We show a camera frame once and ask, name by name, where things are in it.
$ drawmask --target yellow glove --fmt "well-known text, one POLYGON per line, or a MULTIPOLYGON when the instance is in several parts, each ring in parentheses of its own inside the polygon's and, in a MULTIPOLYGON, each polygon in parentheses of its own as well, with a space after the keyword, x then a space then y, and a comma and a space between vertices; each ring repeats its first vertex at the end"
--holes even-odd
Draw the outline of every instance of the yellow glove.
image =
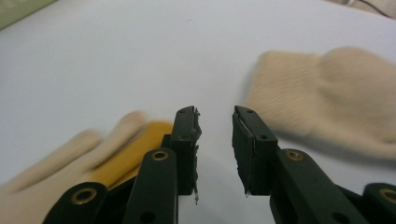
POLYGON ((88 130, 0 187, 0 223, 42 223, 62 194, 82 182, 115 187, 138 169, 143 155, 161 145, 172 132, 171 123, 153 121, 145 126, 141 112, 126 115, 101 142, 99 133, 88 130))

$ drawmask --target glove finger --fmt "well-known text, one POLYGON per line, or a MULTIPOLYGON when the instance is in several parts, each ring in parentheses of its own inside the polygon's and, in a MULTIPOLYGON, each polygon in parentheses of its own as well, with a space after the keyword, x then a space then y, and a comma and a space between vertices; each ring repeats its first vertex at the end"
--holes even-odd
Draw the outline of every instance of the glove finger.
POLYGON ((108 160, 143 128, 145 122, 145 115, 141 111, 125 115, 97 148, 72 164, 73 169, 80 170, 84 174, 108 160))
POLYGON ((44 160, 33 165, 5 185, 6 191, 16 192, 26 189, 64 168, 82 154, 96 147, 101 135, 94 130, 86 130, 49 154, 44 160))
POLYGON ((170 122, 150 122, 130 145, 88 174, 87 180, 97 181, 108 187, 112 186, 118 179, 138 166, 148 151, 159 148, 163 135, 171 132, 172 123, 170 122))
POLYGON ((140 164, 137 165, 132 171, 130 171, 129 173, 127 173, 126 175, 124 175, 123 177, 118 179, 116 182, 111 184, 111 186, 109 186, 108 188, 109 189, 114 189, 117 186, 119 186, 120 184, 123 184, 124 182, 130 180, 131 178, 134 178, 139 173, 139 170, 140 170, 140 164))

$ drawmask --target white glove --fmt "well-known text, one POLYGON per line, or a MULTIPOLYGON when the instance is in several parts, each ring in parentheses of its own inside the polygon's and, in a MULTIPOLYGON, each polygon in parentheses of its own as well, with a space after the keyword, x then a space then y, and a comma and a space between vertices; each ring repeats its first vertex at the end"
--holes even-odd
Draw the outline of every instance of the white glove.
POLYGON ((396 160, 396 65, 363 49, 267 52, 246 106, 276 131, 396 160))
POLYGON ((95 131, 79 133, 1 186, 0 223, 41 224, 51 207, 76 184, 94 181, 114 187, 126 175, 130 177, 129 173, 137 173, 146 151, 159 147, 163 135, 172 131, 170 123, 151 122, 132 144, 118 151, 145 123, 143 113, 133 112, 122 118, 103 142, 95 131))

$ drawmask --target white table surface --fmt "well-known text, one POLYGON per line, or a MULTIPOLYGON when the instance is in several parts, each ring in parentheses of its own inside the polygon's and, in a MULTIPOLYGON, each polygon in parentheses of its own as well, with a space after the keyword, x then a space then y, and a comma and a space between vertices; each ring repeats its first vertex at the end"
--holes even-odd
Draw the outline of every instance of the white table surface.
MULTIPOLYGON (((396 63, 396 21, 319 0, 58 1, 0 31, 0 183, 88 128, 108 133, 129 111, 173 120, 195 105, 200 201, 179 223, 274 223, 268 197, 245 197, 231 146, 259 55, 355 46, 396 63)), ((337 184, 396 185, 396 162, 279 138, 337 184)))

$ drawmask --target brass screw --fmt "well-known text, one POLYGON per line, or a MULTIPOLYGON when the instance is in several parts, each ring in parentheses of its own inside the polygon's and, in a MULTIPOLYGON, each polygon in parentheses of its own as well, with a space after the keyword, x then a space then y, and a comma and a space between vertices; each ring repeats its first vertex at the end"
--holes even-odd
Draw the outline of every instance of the brass screw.
POLYGON ((396 204, 396 190, 393 189, 381 189, 379 193, 384 197, 388 202, 396 204))
POLYGON ((291 159, 292 161, 302 161, 304 159, 303 154, 301 154, 298 151, 294 151, 294 150, 288 150, 286 152, 286 155, 288 156, 289 159, 291 159))
POLYGON ((169 154, 165 151, 157 151, 151 154, 151 158, 155 161, 163 161, 169 157, 169 154))
POLYGON ((79 191, 73 194, 71 201, 73 204, 78 204, 78 205, 88 203, 96 196, 96 193, 97 193, 96 189, 93 188, 80 189, 79 191))

